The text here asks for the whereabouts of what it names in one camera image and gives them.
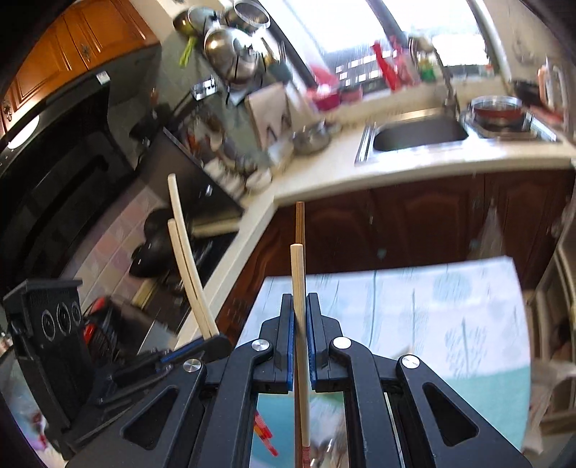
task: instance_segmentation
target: orange wooden upper cabinet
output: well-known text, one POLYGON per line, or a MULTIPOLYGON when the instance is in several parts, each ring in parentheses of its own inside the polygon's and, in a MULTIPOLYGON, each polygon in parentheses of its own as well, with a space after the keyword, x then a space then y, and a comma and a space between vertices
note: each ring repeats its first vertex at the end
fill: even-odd
POLYGON ((68 8, 64 19, 89 69, 158 42, 128 0, 84 0, 68 8))
POLYGON ((39 101, 87 71, 62 18, 36 43, 2 102, 6 131, 39 101))

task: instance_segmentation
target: white sticker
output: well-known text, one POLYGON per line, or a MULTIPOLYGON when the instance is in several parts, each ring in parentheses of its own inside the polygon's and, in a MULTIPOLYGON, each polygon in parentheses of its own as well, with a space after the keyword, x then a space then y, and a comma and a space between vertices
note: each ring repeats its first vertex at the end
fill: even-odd
POLYGON ((105 85, 108 81, 110 81, 110 77, 108 76, 108 73, 106 73, 105 71, 97 73, 96 78, 98 78, 98 81, 100 81, 101 85, 105 85))

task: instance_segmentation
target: dish rack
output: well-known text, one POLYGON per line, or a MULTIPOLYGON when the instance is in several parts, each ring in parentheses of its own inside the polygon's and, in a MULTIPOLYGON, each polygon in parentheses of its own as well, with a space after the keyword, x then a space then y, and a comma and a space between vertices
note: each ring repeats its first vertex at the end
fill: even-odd
MULTIPOLYGON (((532 299, 533 354, 544 361, 571 360, 576 363, 576 220, 570 210, 556 250, 532 299), (558 350, 551 337, 568 319, 570 341, 558 350)), ((552 393, 550 406, 541 422, 543 433, 576 429, 576 379, 567 379, 552 393)))

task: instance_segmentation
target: chopstick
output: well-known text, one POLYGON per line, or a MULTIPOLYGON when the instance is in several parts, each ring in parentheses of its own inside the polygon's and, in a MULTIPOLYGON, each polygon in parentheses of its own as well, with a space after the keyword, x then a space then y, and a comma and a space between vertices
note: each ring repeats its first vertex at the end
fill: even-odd
POLYGON ((176 183, 175 174, 170 174, 168 176, 168 191, 170 192, 172 212, 176 222, 178 237, 180 238, 180 245, 182 246, 182 251, 184 253, 185 265, 192 281, 194 294, 199 304, 199 311, 204 316, 204 321, 208 324, 210 335, 216 336, 219 334, 218 327, 216 326, 214 317, 212 317, 210 309, 208 308, 208 303, 206 301, 206 296, 204 295, 202 283, 200 282, 196 263, 192 256, 192 248, 190 247, 190 240, 188 239, 188 233, 186 231, 186 224, 184 222, 184 214, 182 212, 182 205, 180 203, 180 195, 178 193, 178 184, 176 183))
POLYGON ((302 464, 310 466, 310 383, 308 382, 308 343, 306 341, 306 289, 304 277, 304 247, 302 244, 290 246, 292 266, 292 295, 296 322, 296 374, 298 376, 298 395, 300 410, 300 439, 302 443, 302 464))
MULTIPOLYGON (((297 244, 303 245, 304 251, 304 274, 306 274, 306 233, 304 222, 304 202, 296 203, 296 234, 295 240, 297 244)), ((297 366, 297 349, 294 350, 294 366, 297 366)), ((302 466, 302 421, 300 417, 300 391, 298 389, 298 371, 294 369, 294 461, 295 466, 300 468, 302 466)))
POLYGON ((190 308, 196 318, 198 328, 200 328, 200 333, 202 333, 202 338, 207 340, 212 336, 212 333, 204 318, 204 314, 202 314, 202 311, 200 310, 200 304, 198 303, 194 287, 192 286, 192 280, 188 274, 184 252, 182 250, 182 245, 180 244, 180 236, 178 235, 178 228, 176 227, 176 221, 168 220, 168 232, 170 233, 170 241, 172 242, 172 249, 174 250, 174 256, 176 257, 176 264, 178 265, 178 271, 180 272, 182 282, 184 283, 184 290, 186 291, 190 308))

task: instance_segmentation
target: kitchen sink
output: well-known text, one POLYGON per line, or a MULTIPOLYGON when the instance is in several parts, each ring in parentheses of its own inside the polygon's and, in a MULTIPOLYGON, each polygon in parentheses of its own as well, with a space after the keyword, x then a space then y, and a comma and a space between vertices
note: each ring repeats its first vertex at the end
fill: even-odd
POLYGON ((468 132, 444 109, 410 112, 381 126, 367 126, 357 162, 366 161, 380 153, 461 142, 467 138, 468 132))

